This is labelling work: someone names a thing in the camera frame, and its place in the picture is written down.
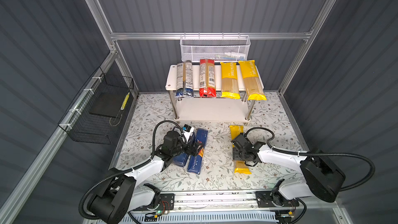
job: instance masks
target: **red pasta package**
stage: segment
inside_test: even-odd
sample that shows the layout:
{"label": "red pasta package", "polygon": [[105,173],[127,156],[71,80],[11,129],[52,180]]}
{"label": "red pasta package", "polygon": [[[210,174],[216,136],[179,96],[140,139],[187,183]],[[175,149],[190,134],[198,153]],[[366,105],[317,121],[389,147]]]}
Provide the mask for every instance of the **red pasta package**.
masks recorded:
{"label": "red pasta package", "polygon": [[216,97],[214,60],[200,60],[199,95],[205,98]]}

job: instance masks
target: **white shelf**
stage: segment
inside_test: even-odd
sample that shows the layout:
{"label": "white shelf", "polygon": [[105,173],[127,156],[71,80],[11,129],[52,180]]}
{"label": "white shelf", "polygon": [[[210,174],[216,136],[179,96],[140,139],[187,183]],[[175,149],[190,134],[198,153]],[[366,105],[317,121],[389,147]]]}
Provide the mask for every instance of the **white shelf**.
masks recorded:
{"label": "white shelf", "polygon": [[[245,84],[243,83],[242,73],[240,72],[240,66],[236,66],[236,72],[238,74],[238,88],[239,91],[245,91]],[[261,81],[261,87],[264,89],[263,82],[260,77],[260,73],[258,72],[258,77]],[[216,91],[221,91],[221,65],[215,65],[215,77],[216,77]],[[193,90],[199,91],[199,65],[192,65],[192,82],[193,82]],[[167,76],[166,82],[166,90],[167,91],[176,91],[177,90],[177,65],[171,65],[169,69],[169,74]]]}
{"label": "white shelf", "polygon": [[225,98],[182,98],[178,121],[231,121],[247,123],[248,103]]}

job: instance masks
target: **gray corrugated wall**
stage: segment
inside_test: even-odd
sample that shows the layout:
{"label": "gray corrugated wall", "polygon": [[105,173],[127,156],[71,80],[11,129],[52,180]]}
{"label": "gray corrugated wall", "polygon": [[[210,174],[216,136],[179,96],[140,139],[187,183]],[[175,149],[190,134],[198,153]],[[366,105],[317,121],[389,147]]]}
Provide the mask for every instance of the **gray corrugated wall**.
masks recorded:
{"label": "gray corrugated wall", "polygon": [[[325,0],[99,0],[113,32],[305,32]],[[140,91],[165,91],[178,41],[120,41]],[[251,41],[265,89],[278,89],[301,41]]]}
{"label": "gray corrugated wall", "polygon": [[[84,0],[0,0],[0,12],[2,206],[109,49]],[[73,192],[102,176],[111,150],[66,140],[22,209],[22,222],[34,222],[49,205],[58,207],[51,214],[77,220]]]}
{"label": "gray corrugated wall", "polygon": [[[177,40],[120,40],[119,46],[140,91],[165,91],[170,66],[181,62]],[[301,40],[253,40],[249,59],[256,61],[264,89],[279,88]]]}
{"label": "gray corrugated wall", "polygon": [[[310,147],[369,157],[339,194],[353,221],[393,223],[398,197],[398,0],[338,0],[285,97]],[[368,165],[333,159],[346,184]]]}

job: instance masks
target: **floral tablecloth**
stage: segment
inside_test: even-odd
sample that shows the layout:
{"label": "floral tablecloth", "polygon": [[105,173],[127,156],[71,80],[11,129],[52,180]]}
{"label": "floral tablecloth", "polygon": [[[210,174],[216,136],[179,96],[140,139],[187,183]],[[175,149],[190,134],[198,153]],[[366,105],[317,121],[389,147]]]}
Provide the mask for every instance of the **floral tablecloth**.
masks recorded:
{"label": "floral tablecloth", "polygon": [[[251,122],[244,126],[244,131],[251,127],[267,127],[275,133],[272,143],[276,147],[301,150],[297,137],[286,116],[278,95],[266,93],[266,101],[258,101],[251,114]],[[173,119],[172,106],[168,94],[143,94],[139,96],[127,137],[118,160],[117,167],[126,169],[150,156],[152,150],[152,132],[155,125],[165,119]],[[228,189],[263,189],[272,188],[281,178],[290,179],[301,176],[300,173],[272,163],[259,163],[250,168],[251,175],[234,173],[232,161],[231,132],[232,122],[181,122],[195,128],[209,131],[202,169],[199,175],[186,172],[186,168],[170,165],[146,182],[162,191],[196,191]],[[163,136],[173,128],[173,124],[159,126],[156,146]],[[264,141],[266,132],[254,130],[248,138],[251,141]]]}

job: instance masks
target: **black wire basket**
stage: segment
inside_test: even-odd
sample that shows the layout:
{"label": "black wire basket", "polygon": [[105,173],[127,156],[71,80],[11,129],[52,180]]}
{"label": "black wire basket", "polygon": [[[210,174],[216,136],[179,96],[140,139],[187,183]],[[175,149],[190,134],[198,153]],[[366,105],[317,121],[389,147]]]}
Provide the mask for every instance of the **black wire basket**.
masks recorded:
{"label": "black wire basket", "polygon": [[72,110],[67,123],[58,123],[77,142],[114,144],[119,141],[134,100],[134,82],[130,77],[103,73],[81,103]]}

